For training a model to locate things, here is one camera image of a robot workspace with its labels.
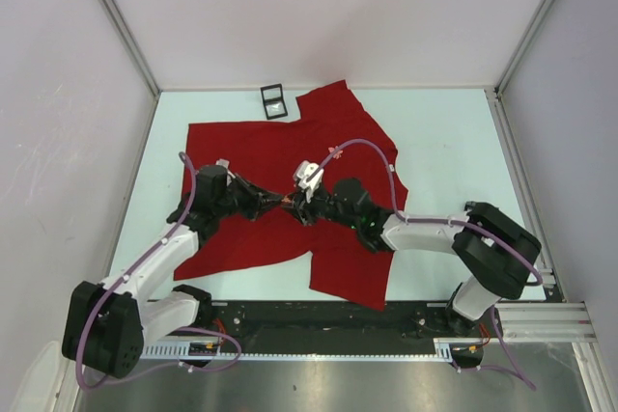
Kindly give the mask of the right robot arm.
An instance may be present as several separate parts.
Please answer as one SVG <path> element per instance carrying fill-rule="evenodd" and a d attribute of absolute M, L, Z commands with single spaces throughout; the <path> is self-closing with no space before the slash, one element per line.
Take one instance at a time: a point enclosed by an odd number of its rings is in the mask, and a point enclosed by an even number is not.
<path fill-rule="evenodd" d="M 304 226 L 320 220 L 354 230 L 371 252 L 432 251 L 458 257 L 470 273 L 452 293 L 431 328 L 466 337 L 487 310 L 502 299 L 517 300 L 527 287 L 542 283 L 534 264 L 539 239 L 489 203 L 473 203 L 446 218 L 407 215 L 373 202 L 358 179 L 342 179 L 332 191 L 308 195 L 297 189 L 282 207 Z"/>

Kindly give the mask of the red t-shirt garment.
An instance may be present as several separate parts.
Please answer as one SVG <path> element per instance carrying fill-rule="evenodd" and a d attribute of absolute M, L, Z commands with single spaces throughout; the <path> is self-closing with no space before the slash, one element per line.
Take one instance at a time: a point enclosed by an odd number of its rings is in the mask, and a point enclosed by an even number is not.
<path fill-rule="evenodd" d="M 339 147 L 342 157 L 331 159 L 323 175 L 327 190 L 341 179 L 356 178 L 378 205 L 391 206 L 395 196 L 397 206 L 405 206 L 406 187 L 398 178 L 389 179 L 384 169 L 395 163 L 398 150 L 345 81 L 313 90 L 296 102 L 300 118 L 291 123 L 190 124 L 185 151 L 195 167 L 227 159 L 245 179 L 288 193 L 301 161 L 319 163 L 328 157 L 329 147 Z M 372 253 L 353 230 L 328 221 L 304 227 L 282 208 L 255 222 L 238 215 L 223 220 L 214 238 L 181 264 L 174 278 L 276 264 L 305 253 L 312 255 L 311 289 L 383 309 L 392 253 Z"/>

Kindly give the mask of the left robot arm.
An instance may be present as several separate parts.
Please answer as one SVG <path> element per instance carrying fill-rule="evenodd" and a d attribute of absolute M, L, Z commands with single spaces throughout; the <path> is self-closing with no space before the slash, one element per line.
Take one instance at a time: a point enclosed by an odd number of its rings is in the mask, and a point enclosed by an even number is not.
<path fill-rule="evenodd" d="M 153 300 L 155 290 L 204 248 L 223 219 L 238 215 L 255 221 L 283 197 L 219 164 L 190 177 L 190 190 L 168 216 L 162 238 L 128 268 L 73 290 L 61 347 L 65 358 L 121 379 L 134 369 L 143 349 L 159 339 L 185 330 L 200 335 L 211 328 L 207 291 L 178 285 Z"/>

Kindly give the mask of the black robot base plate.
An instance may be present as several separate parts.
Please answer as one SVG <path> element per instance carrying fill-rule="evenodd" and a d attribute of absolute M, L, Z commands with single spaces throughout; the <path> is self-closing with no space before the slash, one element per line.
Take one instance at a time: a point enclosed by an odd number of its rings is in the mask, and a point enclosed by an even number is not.
<path fill-rule="evenodd" d="M 209 329 L 220 330 L 227 340 L 213 335 L 177 330 L 163 338 L 207 338 L 230 342 L 241 352 L 244 345 L 275 340 L 298 345 L 326 339 L 365 345 L 393 342 L 399 338 L 416 340 L 456 339 L 486 346 L 497 339 L 500 327 L 484 315 L 477 328 L 466 337 L 438 334 L 431 323 L 438 320 L 445 303 L 422 301 L 389 302 L 381 311 L 337 301 L 215 301 Z"/>

